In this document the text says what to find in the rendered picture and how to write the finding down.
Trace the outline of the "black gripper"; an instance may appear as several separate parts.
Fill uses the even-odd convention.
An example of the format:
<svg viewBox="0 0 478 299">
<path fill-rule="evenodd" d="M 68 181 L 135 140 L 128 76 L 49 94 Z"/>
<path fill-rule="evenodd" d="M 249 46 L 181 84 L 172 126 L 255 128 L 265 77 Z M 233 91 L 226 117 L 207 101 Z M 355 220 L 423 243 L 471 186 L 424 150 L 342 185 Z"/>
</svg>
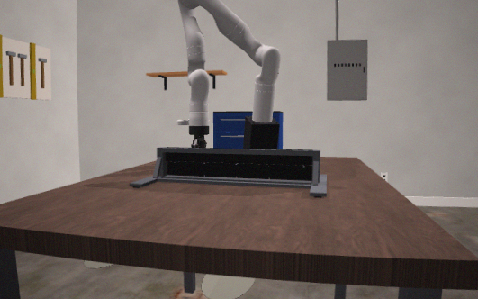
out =
<svg viewBox="0 0 478 299">
<path fill-rule="evenodd" d="M 209 134 L 209 126 L 189 126 L 189 134 L 194 136 L 192 148 L 206 148 L 204 135 Z"/>
</svg>

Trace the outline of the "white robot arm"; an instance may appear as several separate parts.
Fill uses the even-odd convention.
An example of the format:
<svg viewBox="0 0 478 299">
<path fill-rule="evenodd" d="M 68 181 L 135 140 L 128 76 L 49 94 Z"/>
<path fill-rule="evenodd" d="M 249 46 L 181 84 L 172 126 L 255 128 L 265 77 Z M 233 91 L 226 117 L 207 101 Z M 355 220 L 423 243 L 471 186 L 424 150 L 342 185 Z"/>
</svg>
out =
<svg viewBox="0 0 478 299">
<path fill-rule="evenodd" d="M 205 41 L 195 16 L 197 6 L 207 10 L 213 16 L 219 31 L 262 67 L 260 75 L 255 78 L 252 120 L 254 122 L 271 122 L 275 100 L 275 81 L 278 78 L 281 59 L 279 50 L 257 41 L 248 26 L 221 0 L 177 1 L 185 29 L 188 81 L 191 81 L 189 120 L 177 120 L 177 125 L 209 126 L 210 78 L 205 71 Z"/>
</svg>

